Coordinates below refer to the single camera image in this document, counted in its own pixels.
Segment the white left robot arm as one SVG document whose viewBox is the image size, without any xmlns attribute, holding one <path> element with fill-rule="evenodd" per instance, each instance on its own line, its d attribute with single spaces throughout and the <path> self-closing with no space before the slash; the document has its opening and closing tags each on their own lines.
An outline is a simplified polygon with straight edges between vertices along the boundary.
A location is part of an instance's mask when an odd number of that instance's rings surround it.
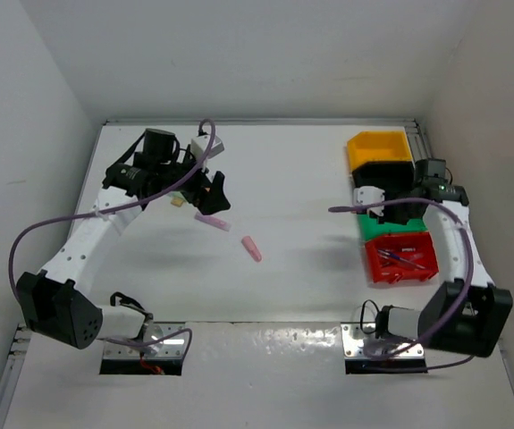
<svg viewBox="0 0 514 429">
<path fill-rule="evenodd" d="M 145 338 L 153 316 L 135 299 L 115 293 L 107 306 L 89 294 L 100 266 L 128 226 L 148 204 L 178 192 L 202 215 L 230 209 L 225 176 L 211 173 L 209 159 L 223 142 L 198 130 L 187 146 L 170 131 L 145 129 L 105 170 L 90 211 L 75 215 L 79 226 L 37 272 L 23 273 L 12 288 L 27 327 L 75 349 L 104 341 L 132 349 L 155 345 Z"/>
</svg>

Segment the blue gel pen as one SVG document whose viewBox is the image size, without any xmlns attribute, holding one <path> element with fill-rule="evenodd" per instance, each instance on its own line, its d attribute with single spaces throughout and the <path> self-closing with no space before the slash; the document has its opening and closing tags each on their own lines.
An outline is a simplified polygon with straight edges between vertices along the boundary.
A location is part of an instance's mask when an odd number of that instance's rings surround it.
<svg viewBox="0 0 514 429">
<path fill-rule="evenodd" d="M 400 257 L 396 254 L 393 254 L 392 252 L 390 251 L 387 251 L 387 250 L 383 250 L 383 249 L 378 249 L 377 250 L 377 253 L 381 256 L 381 257 L 385 257 L 387 259 L 390 259 L 390 260 L 395 260 L 395 261 L 398 261 L 398 262 L 401 262 L 403 264 L 406 264 L 406 265 L 410 265 L 412 267 L 415 267 L 417 269 L 425 269 L 425 267 L 423 265 L 420 265 L 420 264 L 417 264 L 413 261 L 410 261 L 404 257 Z"/>
</svg>

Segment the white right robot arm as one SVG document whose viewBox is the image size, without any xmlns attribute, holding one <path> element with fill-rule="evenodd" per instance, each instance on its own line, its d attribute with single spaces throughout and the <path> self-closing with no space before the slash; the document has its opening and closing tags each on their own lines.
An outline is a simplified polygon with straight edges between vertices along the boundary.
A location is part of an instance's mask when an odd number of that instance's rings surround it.
<svg viewBox="0 0 514 429">
<path fill-rule="evenodd" d="M 465 189 L 446 177 L 446 163 L 415 164 L 414 184 L 400 195 L 403 215 L 421 218 L 430 233 L 440 286 L 421 310 L 385 306 L 375 337 L 419 341 L 429 349 L 489 357 L 512 309 L 511 293 L 495 286 L 478 254 Z"/>
</svg>

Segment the dark red capped pen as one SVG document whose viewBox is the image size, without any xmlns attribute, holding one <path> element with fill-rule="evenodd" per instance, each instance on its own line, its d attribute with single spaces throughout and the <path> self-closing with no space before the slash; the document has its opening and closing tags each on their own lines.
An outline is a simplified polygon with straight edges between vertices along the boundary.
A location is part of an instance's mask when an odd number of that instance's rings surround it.
<svg viewBox="0 0 514 429">
<path fill-rule="evenodd" d="M 410 261 L 422 265 L 420 263 L 420 259 L 423 257 L 423 254 L 419 252 L 416 248 L 399 248 L 396 255 L 404 257 Z"/>
</svg>

